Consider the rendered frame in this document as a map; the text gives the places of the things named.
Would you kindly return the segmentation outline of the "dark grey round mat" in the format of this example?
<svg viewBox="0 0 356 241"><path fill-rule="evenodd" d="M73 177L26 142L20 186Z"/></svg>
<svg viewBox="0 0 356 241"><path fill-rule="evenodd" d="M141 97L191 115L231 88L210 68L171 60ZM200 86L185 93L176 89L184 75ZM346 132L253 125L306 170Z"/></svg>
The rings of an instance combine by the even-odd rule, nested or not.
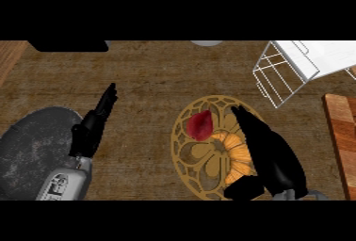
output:
<svg viewBox="0 0 356 241"><path fill-rule="evenodd" d="M70 108L51 106L30 113L0 136L0 201L35 201L58 168L75 168L73 126L83 120Z"/></svg>

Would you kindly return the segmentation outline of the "brown wooden cutting board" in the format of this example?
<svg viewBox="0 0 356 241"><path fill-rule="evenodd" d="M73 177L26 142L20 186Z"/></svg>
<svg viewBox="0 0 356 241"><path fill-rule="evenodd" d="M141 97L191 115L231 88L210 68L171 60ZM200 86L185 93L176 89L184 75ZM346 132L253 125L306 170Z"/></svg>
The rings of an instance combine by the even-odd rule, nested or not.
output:
<svg viewBox="0 0 356 241"><path fill-rule="evenodd" d="M323 99L345 196L356 201L356 98L327 93Z"/></svg>

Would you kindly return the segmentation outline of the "black appliance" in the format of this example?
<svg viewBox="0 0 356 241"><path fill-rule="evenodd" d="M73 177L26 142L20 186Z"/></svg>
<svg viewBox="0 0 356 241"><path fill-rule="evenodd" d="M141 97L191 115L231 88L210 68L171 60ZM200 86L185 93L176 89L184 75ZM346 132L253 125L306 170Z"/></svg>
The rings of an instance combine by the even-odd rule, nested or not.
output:
<svg viewBox="0 0 356 241"><path fill-rule="evenodd" d="M104 40L30 40L30 44L41 52L107 52Z"/></svg>

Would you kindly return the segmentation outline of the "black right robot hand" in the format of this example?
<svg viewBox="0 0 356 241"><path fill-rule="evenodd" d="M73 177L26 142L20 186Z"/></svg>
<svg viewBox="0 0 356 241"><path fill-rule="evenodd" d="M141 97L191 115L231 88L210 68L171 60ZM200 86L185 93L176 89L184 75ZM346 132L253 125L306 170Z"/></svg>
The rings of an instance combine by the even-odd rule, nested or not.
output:
<svg viewBox="0 0 356 241"><path fill-rule="evenodd" d="M258 175L244 176L225 190L234 201L252 201L265 190L275 196L293 189L296 198L308 195L306 176L290 144L271 126L240 105L231 108L246 134Z"/></svg>

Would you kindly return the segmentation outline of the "pale grey round object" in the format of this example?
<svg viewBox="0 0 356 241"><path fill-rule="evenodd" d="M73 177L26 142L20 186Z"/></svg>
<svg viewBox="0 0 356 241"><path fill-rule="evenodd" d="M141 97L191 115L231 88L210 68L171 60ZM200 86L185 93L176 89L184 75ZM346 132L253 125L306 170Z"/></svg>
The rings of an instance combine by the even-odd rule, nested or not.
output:
<svg viewBox="0 0 356 241"><path fill-rule="evenodd" d="M222 40L191 40L200 46L210 47L219 45L224 41Z"/></svg>

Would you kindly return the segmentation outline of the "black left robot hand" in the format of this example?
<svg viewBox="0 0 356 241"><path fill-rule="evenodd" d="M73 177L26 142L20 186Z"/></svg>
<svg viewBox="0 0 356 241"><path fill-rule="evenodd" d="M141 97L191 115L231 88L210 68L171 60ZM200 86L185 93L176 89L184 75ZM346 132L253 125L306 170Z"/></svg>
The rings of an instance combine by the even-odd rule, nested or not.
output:
<svg viewBox="0 0 356 241"><path fill-rule="evenodd" d="M94 157L103 141L107 119L110 117L117 100L119 97L116 84L111 83L97 108L88 112L82 123L73 126L73 143L69 154L70 156L83 156L88 158Z"/></svg>

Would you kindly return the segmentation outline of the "brown wooden panel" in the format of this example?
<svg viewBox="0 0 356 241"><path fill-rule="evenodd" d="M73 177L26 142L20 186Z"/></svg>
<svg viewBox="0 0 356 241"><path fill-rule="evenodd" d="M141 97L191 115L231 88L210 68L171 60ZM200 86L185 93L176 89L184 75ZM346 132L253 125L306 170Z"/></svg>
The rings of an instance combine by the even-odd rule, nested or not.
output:
<svg viewBox="0 0 356 241"><path fill-rule="evenodd" d="M29 47L26 40L0 40L0 87Z"/></svg>

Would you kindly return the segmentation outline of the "dark red sweet potato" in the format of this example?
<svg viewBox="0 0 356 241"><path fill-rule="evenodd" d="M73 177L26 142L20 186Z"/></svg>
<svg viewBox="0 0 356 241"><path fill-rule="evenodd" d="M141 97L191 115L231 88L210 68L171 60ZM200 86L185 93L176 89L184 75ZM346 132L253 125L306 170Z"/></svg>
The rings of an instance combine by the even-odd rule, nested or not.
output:
<svg viewBox="0 0 356 241"><path fill-rule="evenodd" d="M196 114L187 124L187 133L197 141L206 141L213 133L212 111Z"/></svg>

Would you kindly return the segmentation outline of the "orange croissant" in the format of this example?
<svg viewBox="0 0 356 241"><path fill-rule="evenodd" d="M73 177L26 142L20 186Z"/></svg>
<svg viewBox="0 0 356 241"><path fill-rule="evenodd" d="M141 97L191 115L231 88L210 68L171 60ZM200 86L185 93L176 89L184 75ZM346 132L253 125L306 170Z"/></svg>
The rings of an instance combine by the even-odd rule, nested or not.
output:
<svg viewBox="0 0 356 241"><path fill-rule="evenodd" d="M212 137L224 143L227 149L230 158L227 185L233 185L244 176L253 174L249 145L243 141L241 137L228 131L213 134Z"/></svg>

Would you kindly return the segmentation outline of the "golden oval openwork placemat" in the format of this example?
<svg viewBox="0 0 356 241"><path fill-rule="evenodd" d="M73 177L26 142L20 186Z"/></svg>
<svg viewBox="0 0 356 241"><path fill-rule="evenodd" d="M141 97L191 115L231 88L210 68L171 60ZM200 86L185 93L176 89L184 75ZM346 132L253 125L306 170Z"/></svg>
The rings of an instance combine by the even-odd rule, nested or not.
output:
<svg viewBox="0 0 356 241"><path fill-rule="evenodd" d="M247 143L246 134L231 108L243 106L262 120L255 109L238 99L225 95L202 97L182 110L172 133L172 156L179 178L193 193L206 201L227 200L225 189L230 158L224 143L212 137L228 131ZM197 141L187 133L191 117L205 110L212 111L213 133L206 141Z"/></svg>

